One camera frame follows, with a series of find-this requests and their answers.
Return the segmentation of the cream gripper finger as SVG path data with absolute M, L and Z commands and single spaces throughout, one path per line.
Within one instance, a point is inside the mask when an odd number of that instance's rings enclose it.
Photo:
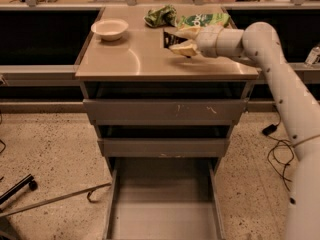
M 197 45 L 193 40 L 187 40 L 179 44 L 170 45 L 169 50 L 174 54 L 186 57 L 192 57 L 198 54 Z
M 187 27 L 177 30 L 175 35 L 180 38 L 195 40 L 200 30 L 201 28 L 199 26 Z

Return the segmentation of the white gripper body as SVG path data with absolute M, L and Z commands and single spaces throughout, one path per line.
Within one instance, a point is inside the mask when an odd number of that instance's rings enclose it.
M 204 57 L 216 58 L 217 54 L 217 40 L 220 32 L 223 30 L 222 26 L 210 25 L 201 29 L 195 39 L 198 51 Z

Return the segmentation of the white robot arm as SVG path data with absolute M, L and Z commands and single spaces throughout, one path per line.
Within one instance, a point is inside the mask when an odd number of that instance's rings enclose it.
M 268 23 L 244 30 L 220 25 L 175 32 L 189 40 L 195 54 L 253 64 L 265 76 L 294 152 L 294 174 L 285 240 L 320 240 L 320 104 L 286 61 L 279 36 Z

